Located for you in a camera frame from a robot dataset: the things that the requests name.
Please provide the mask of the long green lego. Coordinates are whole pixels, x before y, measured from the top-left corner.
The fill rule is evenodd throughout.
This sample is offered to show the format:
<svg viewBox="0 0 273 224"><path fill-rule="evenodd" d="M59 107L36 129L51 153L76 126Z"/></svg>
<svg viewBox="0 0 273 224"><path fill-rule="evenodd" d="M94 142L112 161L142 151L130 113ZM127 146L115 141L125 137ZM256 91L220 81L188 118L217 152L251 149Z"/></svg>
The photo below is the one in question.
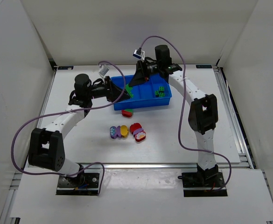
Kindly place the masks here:
<svg viewBox="0 0 273 224"><path fill-rule="evenodd" d="M127 94L130 96L130 98L133 98L133 93L132 93L133 87L130 87L129 84L127 84L125 86L125 90L126 90Z"/></svg>

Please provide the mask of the red green curved lego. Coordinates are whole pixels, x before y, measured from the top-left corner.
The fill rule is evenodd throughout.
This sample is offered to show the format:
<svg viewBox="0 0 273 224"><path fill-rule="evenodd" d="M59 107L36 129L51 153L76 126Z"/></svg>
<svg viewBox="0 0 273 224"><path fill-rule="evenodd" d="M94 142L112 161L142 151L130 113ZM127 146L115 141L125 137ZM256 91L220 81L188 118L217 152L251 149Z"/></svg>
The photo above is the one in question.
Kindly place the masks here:
<svg viewBox="0 0 273 224"><path fill-rule="evenodd" d="M125 109L121 111L122 116L130 118L133 116L133 110L132 109Z"/></svg>

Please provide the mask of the green number two lego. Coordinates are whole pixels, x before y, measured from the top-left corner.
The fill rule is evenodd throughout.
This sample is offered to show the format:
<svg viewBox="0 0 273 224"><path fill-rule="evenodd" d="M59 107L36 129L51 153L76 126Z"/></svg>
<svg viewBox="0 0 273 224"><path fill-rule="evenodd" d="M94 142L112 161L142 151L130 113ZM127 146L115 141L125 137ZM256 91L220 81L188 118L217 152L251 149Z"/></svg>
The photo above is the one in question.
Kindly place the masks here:
<svg viewBox="0 0 273 224"><path fill-rule="evenodd" d="M165 87L164 86L159 86L158 89L154 91L154 96L156 98L165 97Z"/></svg>

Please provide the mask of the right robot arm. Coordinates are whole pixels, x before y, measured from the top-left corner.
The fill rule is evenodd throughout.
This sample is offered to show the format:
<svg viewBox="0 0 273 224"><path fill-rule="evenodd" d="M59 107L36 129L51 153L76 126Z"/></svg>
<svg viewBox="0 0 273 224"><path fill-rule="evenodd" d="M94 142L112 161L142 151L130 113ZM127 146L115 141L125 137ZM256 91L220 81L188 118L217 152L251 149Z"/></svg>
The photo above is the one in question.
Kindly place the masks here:
<svg viewBox="0 0 273 224"><path fill-rule="evenodd" d="M182 175L191 186L207 187L214 185L219 177L214 154L214 131L218 122L217 98L206 94L186 78L186 66L172 62L167 45L155 47L155 59L145 56L142 48L134 51L138 59L136 72L129 83L130 87L144 84L152 75L158 74L183 96L183 104L189 104L188 123L197 141L197 171Z"/></svg>

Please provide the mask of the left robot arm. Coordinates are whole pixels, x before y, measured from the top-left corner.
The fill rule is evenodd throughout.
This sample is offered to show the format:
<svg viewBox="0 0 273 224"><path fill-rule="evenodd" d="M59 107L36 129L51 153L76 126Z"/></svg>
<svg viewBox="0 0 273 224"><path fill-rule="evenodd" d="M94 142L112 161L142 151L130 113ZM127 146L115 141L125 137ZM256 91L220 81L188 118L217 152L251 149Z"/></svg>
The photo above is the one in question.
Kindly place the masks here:
<svg viewBox="0 0 273 224"><path fill-rule="evenodd" d="M70 179L80 179L83 167L66 158L63 140L88 115L92 100L96 98L121 102L130 99L130 95L124 88L116 86L110 77L92 82L87 74L77 75L66 113L59 115L44 128L35 128L32 131L28 151L29 164L55 171Z"/></svg>

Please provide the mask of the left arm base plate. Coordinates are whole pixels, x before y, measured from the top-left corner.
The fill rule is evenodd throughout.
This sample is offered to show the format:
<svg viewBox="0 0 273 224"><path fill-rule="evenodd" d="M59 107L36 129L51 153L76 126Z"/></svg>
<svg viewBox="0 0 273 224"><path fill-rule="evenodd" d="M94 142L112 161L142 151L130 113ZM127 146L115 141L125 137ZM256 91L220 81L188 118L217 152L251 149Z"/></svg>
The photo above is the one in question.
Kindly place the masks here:
<svg viewBox="0 0 273 224"><path fill-rule="evenodd" d="M100 171L87 171L77 177L59 177L56 187L58 196L98 196Z"/></svg>

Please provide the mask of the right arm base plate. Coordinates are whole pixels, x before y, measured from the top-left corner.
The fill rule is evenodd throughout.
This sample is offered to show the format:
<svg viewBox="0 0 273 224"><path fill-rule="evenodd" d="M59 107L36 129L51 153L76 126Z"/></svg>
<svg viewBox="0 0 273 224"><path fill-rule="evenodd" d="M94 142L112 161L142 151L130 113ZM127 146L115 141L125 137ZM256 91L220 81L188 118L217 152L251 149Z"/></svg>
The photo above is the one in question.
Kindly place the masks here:
<svg viewBox="0 0 273 224"><path fill-rule="evenodd" d="M223 173L204 180L199 172L184 172L177 177L182 181L184 197L227 197Z"/></svg>

